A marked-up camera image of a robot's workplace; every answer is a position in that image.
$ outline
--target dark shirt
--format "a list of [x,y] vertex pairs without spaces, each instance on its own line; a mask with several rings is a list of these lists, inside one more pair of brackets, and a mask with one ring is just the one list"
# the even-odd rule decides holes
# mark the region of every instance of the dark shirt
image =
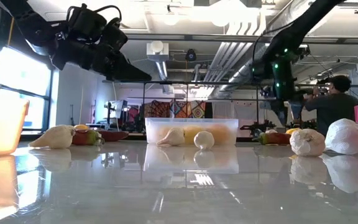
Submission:
[[351,119],[354,117],[354,107],[358,105],[358,99],[345,93],[319,96],[305,103],[308,111],[317,110],[318,132],[327,135],[329,126],[339,119]]

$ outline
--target colorful tapestry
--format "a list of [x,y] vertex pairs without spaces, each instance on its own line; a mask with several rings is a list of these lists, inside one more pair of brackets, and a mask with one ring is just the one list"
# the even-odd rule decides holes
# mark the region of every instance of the colorful tapestry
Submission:
[[151,103],[144,105],[145,118],[169,118],[170,117],[170,103],[159,102],[153,100]]
[[172,118],[204,118],[205,102],[172,100],[170,103]]

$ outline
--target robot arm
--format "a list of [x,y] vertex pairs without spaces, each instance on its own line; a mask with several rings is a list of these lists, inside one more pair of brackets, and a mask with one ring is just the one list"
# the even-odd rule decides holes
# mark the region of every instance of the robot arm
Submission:
[[273,78],[273,92],[278,100],[290,100],[295,94],[291,62],[305,35],[336,5],[345,0],[316,0],[291,26],[279,32],[260,60],[252,63],[256,79]]
[[119,51],[128,40],[119,29],[121,12],[120,18],[108,23],[98,14],[109,7],[119,10],[116,6],[95,11],[87,9],[86,4],[72,6],[65,21],[47,22],[27,0],[1,0],[1,3],[9,10],[34,52],[48,55],[58,69],[63,70],[69,62],[98,72],[107,80],[151,80],[150,75],[129,64]]

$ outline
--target person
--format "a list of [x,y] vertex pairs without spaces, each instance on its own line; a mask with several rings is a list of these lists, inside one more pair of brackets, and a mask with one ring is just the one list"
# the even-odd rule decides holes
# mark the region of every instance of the person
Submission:
[[329,79],[328,95],[320,95],[318,87],[313,90],[313,95],[308,95],[305,109],[317,110],[317,130],[326,136],[329,126],[339,119],[351,119],[356,121],[354,107],[358,105],[358,99],[345,94],[351,87],[351,81],[344,75],[338,75]]

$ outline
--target reflective table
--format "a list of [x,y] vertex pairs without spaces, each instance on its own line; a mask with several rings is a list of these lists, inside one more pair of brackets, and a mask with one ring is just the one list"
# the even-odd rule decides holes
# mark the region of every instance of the reflective table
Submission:
[[358,223],[358,156],[142,141],[0,157],[0,223]]

